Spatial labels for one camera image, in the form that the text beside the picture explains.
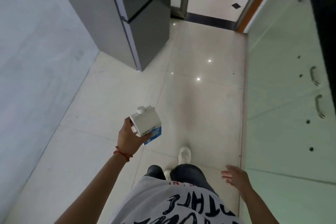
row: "forearm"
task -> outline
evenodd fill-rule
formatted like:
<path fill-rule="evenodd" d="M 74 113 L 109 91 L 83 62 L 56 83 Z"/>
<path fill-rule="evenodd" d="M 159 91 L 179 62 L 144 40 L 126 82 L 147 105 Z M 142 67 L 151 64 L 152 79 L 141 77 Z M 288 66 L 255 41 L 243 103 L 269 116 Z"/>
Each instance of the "forearm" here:
<path fill-rule="evenodd" d="M 55 223 L 97 223 L 107 198 L 109 197 L 125 163 L 126 158 L 124 156 L 121 154 L 114 154 L 82 194 L 69 206 Z"/>
<path fill-rule="evenodd" d="M 241 193 L 250 214 L 252 224 L 279 224 L 265 202 L 253 189 Z"/>

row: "white marble wall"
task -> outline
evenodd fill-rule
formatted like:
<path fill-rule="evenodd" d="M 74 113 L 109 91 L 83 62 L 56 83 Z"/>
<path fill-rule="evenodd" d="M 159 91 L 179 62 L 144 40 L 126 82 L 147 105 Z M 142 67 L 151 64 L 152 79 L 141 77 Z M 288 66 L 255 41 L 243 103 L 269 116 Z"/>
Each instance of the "white marble wall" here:
<path fill-rule="evenodd" d="M 0 223 L 97 54 L 68 0 L 0 0 Z"/>

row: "hand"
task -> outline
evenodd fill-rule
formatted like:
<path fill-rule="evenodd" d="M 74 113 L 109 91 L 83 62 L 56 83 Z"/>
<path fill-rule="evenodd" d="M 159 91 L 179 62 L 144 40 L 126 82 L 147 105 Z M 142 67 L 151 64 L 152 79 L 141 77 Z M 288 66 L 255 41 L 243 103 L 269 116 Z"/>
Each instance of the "hand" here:
<path fill-rule="evenodd" d="M 132 121 L 130 117 L 127 117 L 124 121 L 123 127 L 119 131 L 117 146 L 122 153 L 128 155 L 134 155 L 140 146 L 151 138 L 151 133 L 138 137 L 136 133 L 132 131 Z"/>
<path fill-rule="evenodd" d="M 247 191 L 253 190 L 247 172 L 239 167 L 226 166 L 227 171 L 222 171 L 222 179 L 226 181 L 231 187 L 236 188 L 239 193 L 245 194 Z"/>

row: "person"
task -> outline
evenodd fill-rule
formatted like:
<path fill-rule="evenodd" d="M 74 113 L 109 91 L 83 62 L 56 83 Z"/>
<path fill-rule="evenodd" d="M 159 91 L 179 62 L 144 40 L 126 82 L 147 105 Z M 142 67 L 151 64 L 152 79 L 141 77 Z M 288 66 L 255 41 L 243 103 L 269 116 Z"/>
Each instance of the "person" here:
<path fill-rule="evenodd" d="M 120 171 L 151 135 L 142 137 L 132 132 L 126 118 L 119 132 L 117 149 L 87 188 L 59 217 L 56 223 L 97 223 Z M 190 164 L 191 152 L 183 147 L 179 165 L 163 172 L 150 166 L 124 201 L 112 214 L 109 224 L 241 224 L 208 184 L 202 171 Z M 279 224 L 250 184 L 245 171 L 226 166 L 222 178 L 235 187 L 246 203 L 253 224 Z"/>

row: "milk carton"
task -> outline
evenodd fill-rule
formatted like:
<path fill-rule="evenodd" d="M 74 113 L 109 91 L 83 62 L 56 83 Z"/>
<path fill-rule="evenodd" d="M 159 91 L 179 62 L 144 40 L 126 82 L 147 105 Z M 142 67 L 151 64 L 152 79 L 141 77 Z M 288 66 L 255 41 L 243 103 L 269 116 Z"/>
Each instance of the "milk carton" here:
<path fill-rule="evenodd" d="M 144 136 L 148 133 L 152 133 L 152 137 L 144 143 L 144 145 L 153 141 L 155 138 L 161 135 L 161 120 L 155 111 L 154 107 L 143 106 L 138 107 L 137 112 L 130 116 L 133 127 L 133 132 L 136 132 L 137 136 Z"/>

